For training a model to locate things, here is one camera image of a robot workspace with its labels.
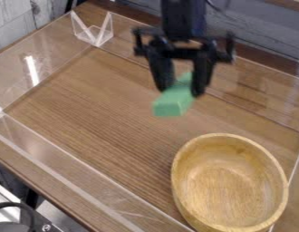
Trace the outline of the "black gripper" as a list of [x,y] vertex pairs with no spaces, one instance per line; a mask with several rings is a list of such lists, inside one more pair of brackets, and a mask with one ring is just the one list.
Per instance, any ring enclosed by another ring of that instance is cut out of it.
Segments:
[[[206,34],[206,6],[217,13],[224,10],[210,0],[161,0],[160,27],[136,27],[134,54],[146,56],[156,88],[164,92],[174,83],[174,65],[170,58],[189,59],[193,63],[190,93],[200,97],[210,84],[216,62],[230,63],[234,57],[234,35]],[[201,40],[201,48],[184,49],[174,43]]]

